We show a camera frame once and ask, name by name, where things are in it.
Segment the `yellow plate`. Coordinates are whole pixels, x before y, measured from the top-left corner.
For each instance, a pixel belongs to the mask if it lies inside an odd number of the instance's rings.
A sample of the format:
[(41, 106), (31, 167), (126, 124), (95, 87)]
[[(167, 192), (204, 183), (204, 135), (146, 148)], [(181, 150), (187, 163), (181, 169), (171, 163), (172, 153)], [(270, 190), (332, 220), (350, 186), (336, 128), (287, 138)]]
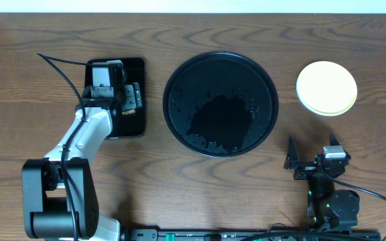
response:
[(347, 112), (357, 99), (357, 83), (340, 64), (317, 61), (298, 75), (296, 93), (300, 102), (321, 116), (338, 116)]

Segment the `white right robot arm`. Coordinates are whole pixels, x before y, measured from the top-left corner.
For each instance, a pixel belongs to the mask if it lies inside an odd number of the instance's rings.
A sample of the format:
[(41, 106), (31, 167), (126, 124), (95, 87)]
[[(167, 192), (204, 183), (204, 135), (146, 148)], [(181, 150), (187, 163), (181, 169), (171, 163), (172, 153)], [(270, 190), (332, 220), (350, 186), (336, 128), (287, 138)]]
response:
[(345, 172), (351, 156), (330, 135), (330, 144), (313, 161), (302, 161), (293, 137), (289, 138), (283, 168), (294, 172), (296, 181), (308, 182), (307, 215), (321, 232), (348, 234), (358, 224), (360, 197), (352, 190), (335, 189), (334, 180)]

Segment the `yellow sponge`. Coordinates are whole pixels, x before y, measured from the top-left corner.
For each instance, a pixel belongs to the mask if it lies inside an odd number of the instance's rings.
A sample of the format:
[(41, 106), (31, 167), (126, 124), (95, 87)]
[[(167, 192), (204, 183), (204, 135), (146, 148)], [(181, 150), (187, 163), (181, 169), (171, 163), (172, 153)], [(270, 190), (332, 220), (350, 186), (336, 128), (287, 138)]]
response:
[(122, 112), (122, 115), (123, 115), (123, 116), (134, 116), (134, 115), (136, 115), (136, 111), (135, 111), (135, 109), (124, 110), (124, 111)]

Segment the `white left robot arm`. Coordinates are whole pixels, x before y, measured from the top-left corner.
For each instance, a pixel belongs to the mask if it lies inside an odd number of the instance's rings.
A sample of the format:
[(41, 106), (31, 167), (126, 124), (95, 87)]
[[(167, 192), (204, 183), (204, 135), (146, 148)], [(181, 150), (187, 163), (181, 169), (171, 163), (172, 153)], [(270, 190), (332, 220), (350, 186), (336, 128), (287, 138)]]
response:
[(124, 240), (120, 221), (100, 213), (90, 166), (106, 139), (145, 130), (145, 68), (122, 62), (87, 67), (74, 122), (43, 158), (21, 170), (23, 220), (29, 238)]

